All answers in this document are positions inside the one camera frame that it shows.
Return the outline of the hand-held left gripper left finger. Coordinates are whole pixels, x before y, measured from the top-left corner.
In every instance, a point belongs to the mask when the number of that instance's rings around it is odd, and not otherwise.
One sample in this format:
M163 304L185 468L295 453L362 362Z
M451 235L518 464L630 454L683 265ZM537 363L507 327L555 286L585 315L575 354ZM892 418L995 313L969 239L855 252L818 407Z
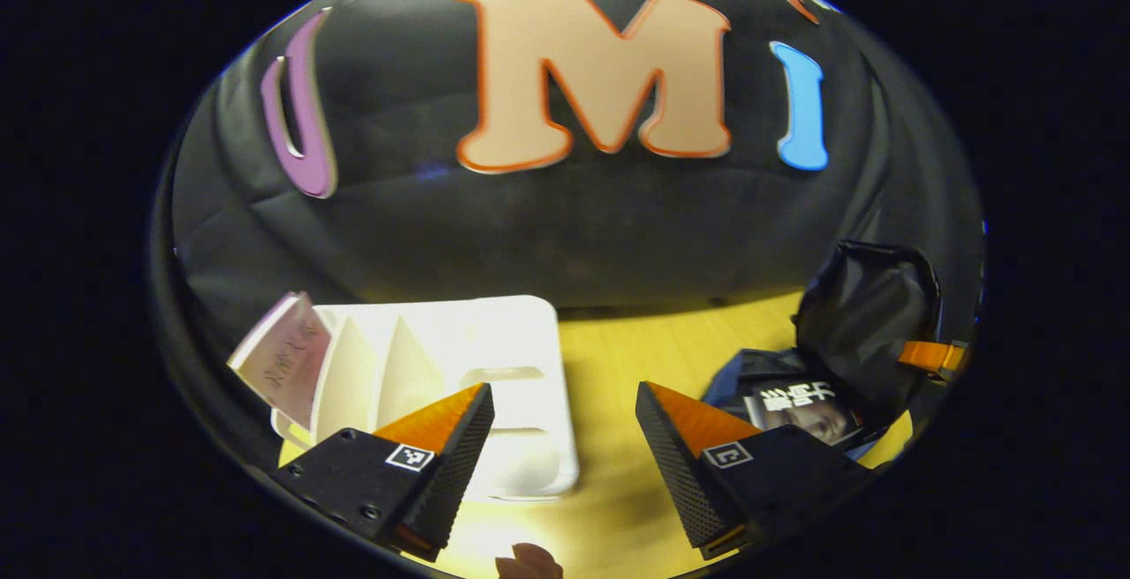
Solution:
M435 561L494 418L492 386L475 383L379 431L339 430L269 476L344 530Z

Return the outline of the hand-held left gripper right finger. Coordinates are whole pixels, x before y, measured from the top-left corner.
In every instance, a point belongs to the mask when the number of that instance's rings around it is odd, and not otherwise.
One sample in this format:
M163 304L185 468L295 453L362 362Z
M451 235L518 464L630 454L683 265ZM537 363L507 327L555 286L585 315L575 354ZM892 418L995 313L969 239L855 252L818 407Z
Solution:
M638 383L635 417L683 532L706 561L791 538L875 478L802 429L763 431L652 381Z

